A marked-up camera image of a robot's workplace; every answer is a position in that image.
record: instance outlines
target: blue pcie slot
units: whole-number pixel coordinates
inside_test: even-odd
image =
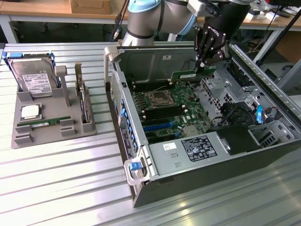
[[[160,125],[154,125],[154,126],[146,126],[143,128],[144,131],[152,131],[152,130],[158,130],[158,129],[167,129],[172,128],[174,126],[175,121],[164,123]]]

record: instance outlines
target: white sticker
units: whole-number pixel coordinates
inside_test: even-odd
[[[24,74],[22,76],[31,94],[51,92],[47,74]]]
[[[184,74],[180,76],[180,79],[193,78],[196,77],[197,74]]]
[[[171,55],[166,55],[166,56],[163,56],[162,58],[163,60],[170,60],[171,59]]]
[[[165,151],[177,148],[175,143],[164,144],[163,147]]]

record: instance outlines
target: table leg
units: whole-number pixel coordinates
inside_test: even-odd
[[[257,56],[254,58],[254,62],[260,60],[262,56],[268,51],[268,49],[272,46],[276,38],[280,35],[284,28],[279,28],[278,30],[273,31],[273,33],[269,36],[268,40],[265,42]]]
[[[167,41],[175,41],[178,35],[176,34],[169,34]]]
[[[0,15],[0,25],[8,43],[18,43],[18,38],[8,15]]]

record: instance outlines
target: wooden table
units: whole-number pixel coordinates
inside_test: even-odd
[[[73,14],[69,0],[22,0],[21,2],[3,2],[0,0],[0,25],[9,43],[18,43],[18,39],[12,28],[12,21],[31,22],[55,22],[55,23],[87,23],[87,24],[113,24],[116,15],[120,11],[123,1],[111,0],[110,15]],[[258,60],[270,48],[278,35],[284,30],[290,18],[280,17],[269,27],[272,31],[265,45],[255,58]],[[199,23],[204,22],[203,17],[198,18]],[[270,21],[267,19],[245,20],[241,29],[265,30]],[[127,24],[127,13],[123,24]],[[301,31],[301,18],[291,28],[291,31]]]

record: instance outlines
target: cardboard box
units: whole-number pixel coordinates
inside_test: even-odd
[[[72,13],[110,14],[110,0],[70,0]]]

